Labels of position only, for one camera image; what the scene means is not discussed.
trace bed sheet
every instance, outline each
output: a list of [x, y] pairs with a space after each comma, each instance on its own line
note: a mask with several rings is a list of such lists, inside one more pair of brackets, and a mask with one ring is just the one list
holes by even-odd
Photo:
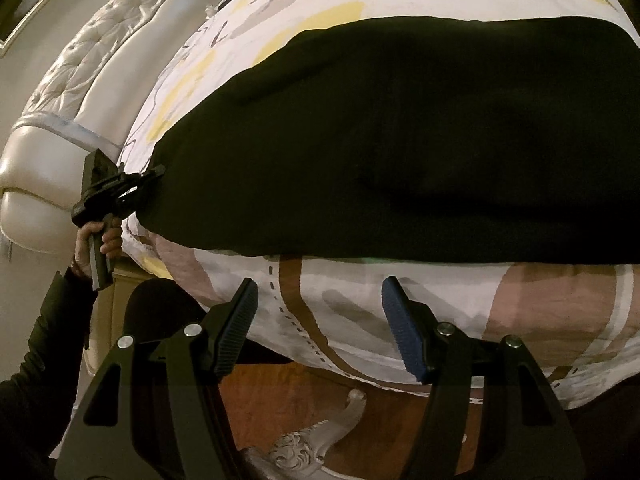
[[[302, 30], [384, 16], [589, 16], [617, 24], [640, 46], [617, 0], [223, 0], [218, 9], [159, 76], [119, 160], [127, 173], [146, 169], [155, 143], [207, 95]], [[640, 266], [247, 258], [181, 247], [148, 232], [135, 215], [124, 227], [126, 252], [149, 272], [174, 279], [204, 309], [230, 300], [244, 277], [254, 279], [260, 299], [249, 338], [381, 388], [429, 391], [404, 370], [386, 323], [380, 290], [389, 275], [409, 298], [469, 336], [520, 335], [566, 408], [640, 372]], [[481, 402], [481, 386], [474, 380], [472, 402]]]

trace wall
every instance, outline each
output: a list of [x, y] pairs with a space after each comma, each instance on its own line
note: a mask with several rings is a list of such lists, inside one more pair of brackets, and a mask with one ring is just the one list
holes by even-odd
[[[0, 152], [33, 89], [65, 45], [109, 0], [50, 0], [0, 58]], [[70, 254], [50, 256], [14, 246], [0, 260], [0, 381], [16, 372], [27, 339], [57, 270]]]

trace human hand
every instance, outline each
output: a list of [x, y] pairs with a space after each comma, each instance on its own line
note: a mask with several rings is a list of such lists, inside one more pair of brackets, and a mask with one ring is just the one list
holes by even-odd
[[[89, 236], [94, 233], [99, 233], [102, 230], [104, 222], [87, 222], [78, 229], [78, 236], [76, 237], [76, 251], [74, 257], [82, 276], [78, 278], [91, 278], [91, 260], [89, 258]], [[110, 260], [115, 260], [119, 256], [122, 256], [122, 220], [114, 217], [111, 223], [111, 228], [102, 236], [103, 245], [100, 247], [100, 252], [106, 254]]]

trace bed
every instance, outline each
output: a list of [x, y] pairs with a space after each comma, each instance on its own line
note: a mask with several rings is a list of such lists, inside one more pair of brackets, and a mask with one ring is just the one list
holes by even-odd
[[[622, 28], [640, 48], [618, 0], [112, 0], [61, 53], [14, 126], [0, 165], [2, 232], [33, 250], [68, 250], [75, 232], [68, 213], [89, 149], [103, 148], [127, 173], [141, 171], [181, 117], [299, 32], [398, 15], [588, 16]], [[97, 136], [63, 138], [38, 118], [41, 111]], [[123, 238], [140, 267], [175, 280], [206, 310], [252, 278], [260, 300], [250, 339], [380, 388], [429, 393], [405, 370], [386, 323], [380, 288], [390, 275], [411, 300], [469, 336], [521, 336], [566, 409], [640, 372], [636, 265], [247, 257], [179, 245], [145, 229], [135, 214], [124, 222]], [[470, 402], [481, 403], [481, 378], [473, 386]]]

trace headboard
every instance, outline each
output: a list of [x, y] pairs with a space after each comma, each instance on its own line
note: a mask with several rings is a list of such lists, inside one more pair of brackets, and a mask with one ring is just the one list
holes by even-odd
[[[60, 53], [12, 128], [0, 158], [0, 231], [45, 253], [73, 250], [70, 211], [88, 149], [117, 152], [158, 75], [220, 0], [110, 0]], [[52, 112], [95, 132], [74, 142], [38, 124]]]

